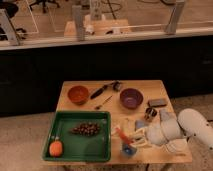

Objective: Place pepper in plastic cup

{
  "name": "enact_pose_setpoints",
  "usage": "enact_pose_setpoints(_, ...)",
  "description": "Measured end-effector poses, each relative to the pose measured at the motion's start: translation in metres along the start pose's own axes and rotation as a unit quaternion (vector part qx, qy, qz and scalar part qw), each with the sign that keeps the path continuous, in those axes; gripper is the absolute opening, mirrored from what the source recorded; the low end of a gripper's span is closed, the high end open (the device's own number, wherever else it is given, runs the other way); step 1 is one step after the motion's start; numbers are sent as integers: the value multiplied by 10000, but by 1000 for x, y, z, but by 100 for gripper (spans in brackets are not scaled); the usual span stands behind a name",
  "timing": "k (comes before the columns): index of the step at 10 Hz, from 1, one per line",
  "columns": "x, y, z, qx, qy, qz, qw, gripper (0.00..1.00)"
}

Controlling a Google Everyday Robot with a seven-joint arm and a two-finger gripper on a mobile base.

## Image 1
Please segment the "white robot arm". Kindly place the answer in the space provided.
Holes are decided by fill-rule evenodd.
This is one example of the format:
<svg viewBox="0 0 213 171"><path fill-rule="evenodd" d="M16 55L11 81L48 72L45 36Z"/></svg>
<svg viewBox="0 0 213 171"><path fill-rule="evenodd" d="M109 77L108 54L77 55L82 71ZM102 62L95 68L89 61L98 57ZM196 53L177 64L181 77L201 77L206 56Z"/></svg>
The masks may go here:
<svg viewBox="0 0 213 171"><path fill-rule="evenodd" d="M129 135L134 148L165 146L173 154L183 153L187 138L195 137L213 150L213 127L197 110L186 108L177 117L165 114L164 119L141 127Z"/></svg>

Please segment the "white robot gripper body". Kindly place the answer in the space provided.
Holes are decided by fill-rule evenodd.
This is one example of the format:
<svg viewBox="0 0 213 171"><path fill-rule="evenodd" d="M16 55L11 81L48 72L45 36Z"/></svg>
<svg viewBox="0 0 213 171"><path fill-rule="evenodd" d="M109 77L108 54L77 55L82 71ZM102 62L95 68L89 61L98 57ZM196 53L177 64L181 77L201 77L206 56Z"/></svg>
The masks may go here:
<svg viewBox="0 0 213 171"><path fill-rule="evenodd" d="M166 120L150 124L146 129L146 137L151 144L162 146L182 136L181 128L176 120Z"/></svg>

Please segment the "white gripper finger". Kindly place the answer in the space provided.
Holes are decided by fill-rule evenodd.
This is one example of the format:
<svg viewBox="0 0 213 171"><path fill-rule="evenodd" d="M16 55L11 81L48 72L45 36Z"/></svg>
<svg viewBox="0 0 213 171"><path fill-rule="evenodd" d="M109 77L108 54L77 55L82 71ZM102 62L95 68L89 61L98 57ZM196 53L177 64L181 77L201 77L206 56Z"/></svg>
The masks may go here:
<svg viewBox="0 0 213 171"><path fill-rule="evenodd" d="M142 138L145 136L146 128L142 127L129 135L130 138Z"/></svg>
<svg viewBox="0 0 213 171"><path fill-rule="evenodd" d="M134 148L148 148L151 147L151 143L148 140L141 138L134 140L132 146Z"/></svg>

